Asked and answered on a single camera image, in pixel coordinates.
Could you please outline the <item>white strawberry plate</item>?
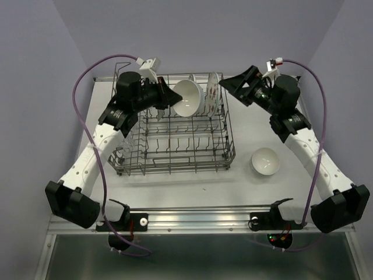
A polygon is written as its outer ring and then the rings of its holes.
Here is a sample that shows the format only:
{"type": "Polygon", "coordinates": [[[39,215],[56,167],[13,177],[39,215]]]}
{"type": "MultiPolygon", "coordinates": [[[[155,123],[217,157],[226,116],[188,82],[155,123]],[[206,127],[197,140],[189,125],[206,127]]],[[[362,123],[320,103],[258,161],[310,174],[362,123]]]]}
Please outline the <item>white strawberry plate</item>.
{"type": "Polygon", "coordinates": [[[219,76],[216,72],[211,72],[207,79],[205,96],[205,113],[208,117],[213,117],[218,108],[220,89],[219,76]]]}

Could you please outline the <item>grey wire dish rack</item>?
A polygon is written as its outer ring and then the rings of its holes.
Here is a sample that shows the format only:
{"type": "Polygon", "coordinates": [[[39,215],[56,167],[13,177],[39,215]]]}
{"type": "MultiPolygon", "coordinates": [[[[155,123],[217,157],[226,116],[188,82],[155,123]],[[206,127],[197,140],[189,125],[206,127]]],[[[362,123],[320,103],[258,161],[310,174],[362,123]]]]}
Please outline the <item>grey wire dish rack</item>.
{"type": "Polygon", "coordinates": [[[146,109],[129,137],[135,146],[131,153],[116,148],[108,163],[117,175],[199,172],[227,170],[236,156],[227,93],[220,89],[213,117],[203,113],[185,118],[173,108],[157,121],[157,110],[146,109]]]}

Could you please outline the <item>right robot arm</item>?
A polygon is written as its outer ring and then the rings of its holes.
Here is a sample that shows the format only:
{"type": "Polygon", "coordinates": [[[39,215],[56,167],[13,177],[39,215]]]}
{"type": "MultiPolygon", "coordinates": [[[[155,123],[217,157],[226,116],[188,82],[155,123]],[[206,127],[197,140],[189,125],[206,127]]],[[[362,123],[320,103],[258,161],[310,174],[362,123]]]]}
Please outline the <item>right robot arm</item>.
{"type": "Polygon", "coordinates": [[[280,228],[292,221],[311,223],[322,233],[330,233],[362,218],[370,191],[340,171],[324,150],[323,138],[316,138],[311,123],[296,108],[301,94],[297,78],[281,75],[277,69],[262,74],[252,65],[219,84],[243,105],[256,104],[270,114],[271,129],[312,178],[304,205],[296,204],[292,198],[274,202],[270,212],[254,227],[256,230],[280,228]],[[321,202],[312,205],[314,191],[321,202]]]}

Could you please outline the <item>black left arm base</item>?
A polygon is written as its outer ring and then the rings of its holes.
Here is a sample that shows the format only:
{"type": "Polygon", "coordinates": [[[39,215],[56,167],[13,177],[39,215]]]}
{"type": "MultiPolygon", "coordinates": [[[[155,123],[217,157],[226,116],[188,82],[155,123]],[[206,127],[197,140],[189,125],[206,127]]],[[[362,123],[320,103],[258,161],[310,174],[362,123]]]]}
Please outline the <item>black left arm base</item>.
{"type": "Polygon", "coordinates": [[[102,218],[96,222],[96,231],[109,233],[108,244],[111,249],[117,253],[124,253],[133,244],[135,233],[147,232],[149,214],[145,212],[131,213],[131,209],[127,204],[109,199],[105,210],[111,213],[111,210],[116,209],[119,210],[121,216],[116,221],[110,221],[110,224],[117,232],[128,232],[129,235],[122,234],[121,237],[130,244],[117,238],[102,218]]]}

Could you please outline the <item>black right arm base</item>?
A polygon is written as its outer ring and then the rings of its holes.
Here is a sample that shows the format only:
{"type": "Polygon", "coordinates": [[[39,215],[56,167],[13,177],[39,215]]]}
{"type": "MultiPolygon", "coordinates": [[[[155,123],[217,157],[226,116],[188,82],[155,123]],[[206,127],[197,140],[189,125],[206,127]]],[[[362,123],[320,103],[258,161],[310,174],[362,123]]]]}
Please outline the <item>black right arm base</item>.
{"type": "Polygon", "coordinates": [[[269,211],[257,212],[250,214],[248,227],[254,231],[262,230],[281,230],[280,233],[268,233],[267,239],[269,244],[275,250],[287,251],[293,242],[292,230],[301,230],[304,226],[297,223],[294,219],[284,220],[279,206],[283,206],[285,202],[292,201],[292,198],[285,198],[275,201],[270,205],[269,211]]]}

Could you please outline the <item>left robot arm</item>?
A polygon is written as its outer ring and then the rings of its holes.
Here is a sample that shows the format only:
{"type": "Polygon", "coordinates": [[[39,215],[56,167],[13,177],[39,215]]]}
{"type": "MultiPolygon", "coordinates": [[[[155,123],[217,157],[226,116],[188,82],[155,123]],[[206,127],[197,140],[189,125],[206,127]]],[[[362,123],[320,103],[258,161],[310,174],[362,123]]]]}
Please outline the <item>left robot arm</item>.
{"type": "Polygon", "coordinates": [[[73,166],[58,180],[50,181],[45,193],[52,213],[82,228],[91,227],[101,214],[101,203],[90,198],[104,164],[149,108],[166,109],[182,100],[162,76],[152,82],[137,72],[123,72],[115,94],[98,119],[89,143],[73,166]]]}

